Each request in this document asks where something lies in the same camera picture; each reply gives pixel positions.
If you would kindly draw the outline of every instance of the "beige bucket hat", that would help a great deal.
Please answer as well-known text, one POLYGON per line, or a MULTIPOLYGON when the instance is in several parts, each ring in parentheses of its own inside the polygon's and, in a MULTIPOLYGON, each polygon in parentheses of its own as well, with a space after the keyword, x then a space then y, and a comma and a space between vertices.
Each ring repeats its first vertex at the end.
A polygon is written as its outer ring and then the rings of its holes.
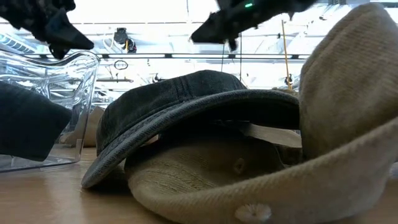
POLYGON ((160 139, 127 159, 132 194, 178 223, 312 224, 371 208, 398 154, 397 58, 388 13, 353 9, 302 69, 303 163, 285 166, 275 150, 297 147, 293 132, 160 139))

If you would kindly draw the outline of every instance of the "table surface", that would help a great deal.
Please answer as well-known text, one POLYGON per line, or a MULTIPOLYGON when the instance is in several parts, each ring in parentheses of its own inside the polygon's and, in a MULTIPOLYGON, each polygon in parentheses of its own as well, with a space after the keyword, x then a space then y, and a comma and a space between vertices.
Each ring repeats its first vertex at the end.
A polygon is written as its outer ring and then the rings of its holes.
MULTIPOLYGON (((140 206, 122 179, 104 182, 96 190, 82 190, 81 178, 94 158, 94 149, 84 149, 77 164, 1 174, 1 223, 171 223, 140 206)), ((398 174, 398 164, 394 167, 398 174)), ((398 175, 392 175, 382 198, 372 210, 333 223, 395 224, 398 223, 397 208, 398 175)))

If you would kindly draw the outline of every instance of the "transparent bin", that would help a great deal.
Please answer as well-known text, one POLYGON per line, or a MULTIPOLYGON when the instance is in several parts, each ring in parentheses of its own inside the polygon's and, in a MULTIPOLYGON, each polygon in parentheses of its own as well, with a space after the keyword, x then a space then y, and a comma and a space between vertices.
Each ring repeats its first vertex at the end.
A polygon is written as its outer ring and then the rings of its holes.
POLYGON ((44 161, 0 155, 0 172, 71 164, 80 160, 99 65, 100 59, 85 51, 57 62, 0 51, 0 81, 44 95, 72 114, 44 161))

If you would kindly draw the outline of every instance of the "ceiling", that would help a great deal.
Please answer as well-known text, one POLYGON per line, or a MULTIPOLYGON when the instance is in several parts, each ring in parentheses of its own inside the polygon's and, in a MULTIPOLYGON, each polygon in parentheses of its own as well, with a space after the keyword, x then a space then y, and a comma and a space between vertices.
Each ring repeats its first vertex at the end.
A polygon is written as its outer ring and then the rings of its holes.
MULTIPOLYGON (((369 0, 346 0, 347 5, 328 5, 337 2, 335 0, 320 1, 309 10, 294 15, 291 22, 286 14, 275 16, 257 30, 243 32, 235 52, 230 52, 224 45, 189 42, 190 34, 207 19, 209 13, 218 10, 215 0, 112 0, 106 1, 106 4, 93 4, 99 1, 87 0, 75 2, 77 7, 68 13, 69 20, 95 43, 92 52, 129 57, 123 59, 129 65, 123 72, 113 66, 117 59, 101 61, 97 89, 109 92, 109 89, 126 91, 151 83, 155 75, 171 78, 202 69, 233 73, 251 88, 284 86, 287 69, 289 73, 299 76, 305 58, 329 30, 353 7, 369 0), (126 55, 121 52, 120 45, 112 43, 113 33, 118 27, 127 29, 129 37, 137 45, 137 55, 126 55), (285 66, 283 36, 289 58, 302 55, 289 59, 288 67, 285 66), (164 54, 184 54, 184 57, 162 58, 164 54), (202 55, 198 58, 192 54, 202 55), (237 56, 235 59, 221 59, 223 54, 237 56), (134 82, 109 82, 115 79, 116 73, 119 73, 118 78, 126 77, 134 82)), ((398 21, 397 3, 383 1, 383 4, 389 7, 386 10, 391 17, 398 21)), ((1 49, 18 54, 49 54, 47 46, 36 41, 26 30, 15 30, 4 20, 0 20, 0 30, 1 49)))

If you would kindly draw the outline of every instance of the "cap brim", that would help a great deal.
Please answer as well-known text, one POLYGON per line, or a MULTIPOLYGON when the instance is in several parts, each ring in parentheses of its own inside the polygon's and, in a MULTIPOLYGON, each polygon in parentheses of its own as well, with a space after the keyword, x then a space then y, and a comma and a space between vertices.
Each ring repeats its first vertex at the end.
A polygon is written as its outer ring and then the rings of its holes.
POLYGON ((166 108, 117 137, 94 160, 81 185, 90 188, 103 180, 127 156, 150 138, 181 121, 203 119, 250 121, 281 129, 299 128, 299 101, 274 90, 237 90, 204 96, 166 108))

